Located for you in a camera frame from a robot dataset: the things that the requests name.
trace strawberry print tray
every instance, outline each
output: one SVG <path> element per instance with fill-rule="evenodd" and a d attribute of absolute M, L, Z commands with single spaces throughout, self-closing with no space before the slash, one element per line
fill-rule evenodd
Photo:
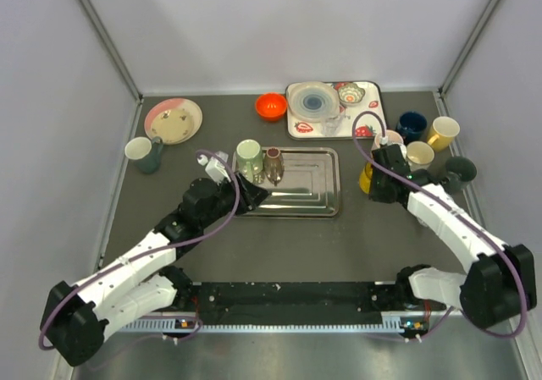
<path fill-rule="evenodd" d="M 296 115 L 288 108 L 288 133 L 294 139 L 351 139 L 352 123 L 354 118 L 363 111 L 373 111 L 384 122 L 384 109 L 382 108 L 382 99 L 380 97 L 379 87 L 370 81 L 341 81 L 341 82 L 327 82 L 327 85 L 331 85 L 336 90 L 341 88 L 348 82 L 353 82 L 360 88 L 365 90 L 365 95 L 362 100 L 355 105 L 344 106 L 340 105 L 341 112 L 346 111 L 345 118 L 342 121 L 335 136 L 326 137 L 320 131 L 320 123 L 305 122 L 298 119 Z M 290 84 L 286 89 L 286 99 L 292 88 L 299 84 Z M 371 115 L 362 116 L 357 122 L 356 136 L 360 139 L 372 139 L 380 132 L 379 121 Z"/>

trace tray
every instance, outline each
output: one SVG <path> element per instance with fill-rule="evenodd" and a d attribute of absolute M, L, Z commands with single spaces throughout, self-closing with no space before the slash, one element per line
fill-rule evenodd
<path fill-rule="evenodd" d="M 340 210 L 339 155 L 328 147 L 279 147 L 285 173 L 277 186 L 262 173 L 256 184 L 271 192 L 242 218 L 332 218 Z M 233 156 L 232 167 L 237 171 Z"/>
<path fill-rule="evenodd" d="M 352 138 L 352 123 L 354 118 L 362 111 L 375 112 L 384 122 L 386 127 L 386 121 L 384 118 L 384 109 L 382 108 L 382 98 L 380 96 L 380 88 L 370 81 L 352 81 L 354 84 L 365 90 L 365 96 L 357 104 L 349 107 L 340 107 L 341 112 L 346 111 L 345 120 L 339 127 L 337 134 L 332 137 L 326 137 L 320 132 L 320 123 L 304 122 L 296 117 L 296 115 L 288 108 L 288 133 L 294 139 L 351 139 Z M 326 82 L 327 85 L 333 86 L 338 89 L 345 82 Z M 286 99 L 293 87 L 297 84 L 290 84 L 286 88 Z M 371 115 L 365 115 L 359 122 L 357 122 L 358 138 L 359 139 L 372 139 L 380 132 L 379 121 Z"/>

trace stack of plates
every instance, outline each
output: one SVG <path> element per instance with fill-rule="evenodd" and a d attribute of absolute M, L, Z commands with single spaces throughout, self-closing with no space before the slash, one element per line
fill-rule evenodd
<path fill-rule="evenodd" d="M 300 120 L 320 122 L 322 118 L 339 115 L 339 95 L 323 82 L 302 82 L 288 95 L 290 110 Z"/>
<path fill-rule="evenodd" d="M 145 117 L 145 133 L 160 136 L 164 145 L 176 145 L 190 139 L 200 129 L 203 114 L 189 99 L 172 98 L 160 102 Z"/>

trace brown cup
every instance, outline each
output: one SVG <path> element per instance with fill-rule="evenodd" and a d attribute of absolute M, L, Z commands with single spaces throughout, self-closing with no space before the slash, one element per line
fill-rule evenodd
<path fill-rule="evenodd" d="M 263 159 L 263 171 L 268 180 L 277 185 L 285 173 L 284 159 L 282 153 L 276 147 L 271 147 L 265 152 Z"/>

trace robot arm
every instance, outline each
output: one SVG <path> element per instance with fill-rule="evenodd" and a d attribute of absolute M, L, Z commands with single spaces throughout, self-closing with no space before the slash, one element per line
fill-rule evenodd
<path fill-rule="evenodd" d="M 520 312 L 519 293 L 510 270 L 486 241 L 458 219 L 460 215 L 504 251 L 522 280 L 528 309 L 536 306 L 534 259 L 527 247 L 509 246 L 485 231 L 452 200 L 441 185 L 435 184 L 436 181 L 426 170 L 411 173 L 398 145 L 376 150 L 373 157 L 377 163 L 422 186 L 449 208 L 444 208 L 421 191 L 413 192 L 403 183 L 374 169 L 369 198 L 388 203 L 400 202 L 421 224 L 439 236 L 467 274 L 444 273 L 427 266 L 414 267 L 408 276 L 413 298 L 436 300 L 463 310 L 479 328 L 489 328 Z"/>
<path fill-rule="evenodd" d="M 177 209 L 162 219 L 140 243 L 102 270 L 112 265 L 121 267 L 100 278 L 97 278 L 99 273 L 95 273 L 75 284 L 61 282 L 53 287 L 40 328 L 75 288 L 95 280 L 67 302 L 46 331 L 48 340 L 71 366 L 90 359 L 113 333 L 151 311 L 176 303 L 191 307 L 192 282 L 181 269 L 169 265 L 197 244 L 171 249 L 167 246 L 202 236 L 205 228 L 231 211 L 235 202 L 234 185 L 225 173 L 220 173 L 216 162 L 209 172 L 209 164 L 206 170 L 213 180 L 193 181 Z M 267 198 L 266 190 L 249 183 L 238 173 L 235 177 L 240 188 L 237 215 L 253 210 Z M 135 256 L 164 247 L 166 249 L 133 261 Z"/>

